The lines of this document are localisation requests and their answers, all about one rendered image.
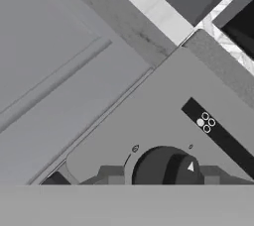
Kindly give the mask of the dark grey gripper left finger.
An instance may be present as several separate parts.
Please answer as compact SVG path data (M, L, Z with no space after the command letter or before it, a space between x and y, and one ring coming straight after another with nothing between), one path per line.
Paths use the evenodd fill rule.
M125 169L123 166L101 166L97 175L84 180L81 184L124 184Z

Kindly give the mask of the black stove knob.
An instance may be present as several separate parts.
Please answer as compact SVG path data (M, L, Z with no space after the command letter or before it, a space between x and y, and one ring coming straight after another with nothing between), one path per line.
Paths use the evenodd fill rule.
M187 152L168 146L149 149L137 161L133 184L204 184L198 161Z

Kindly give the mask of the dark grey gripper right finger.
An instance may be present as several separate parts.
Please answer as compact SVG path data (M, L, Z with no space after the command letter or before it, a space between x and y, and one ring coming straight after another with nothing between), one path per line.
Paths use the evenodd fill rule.
M205 184L245 184L245 185L254 185L254 181L246 180L244 178L231 175L227 173L225 170L218 166L201 166L200 172L204 176L204 183Z

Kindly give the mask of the grey cupboard door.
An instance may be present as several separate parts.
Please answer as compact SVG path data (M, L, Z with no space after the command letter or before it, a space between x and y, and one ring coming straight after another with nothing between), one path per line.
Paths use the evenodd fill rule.
M29 184L149 70L82 0L0 0L0 184Z

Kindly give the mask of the grey stove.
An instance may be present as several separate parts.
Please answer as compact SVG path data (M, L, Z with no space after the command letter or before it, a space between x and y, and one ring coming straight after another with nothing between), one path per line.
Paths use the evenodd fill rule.
M190 30L157 69L64 148L39 184L78 184L101 166L123 166L125 180L149 149L181 149L201 166L254 181L254 76L204 30Z

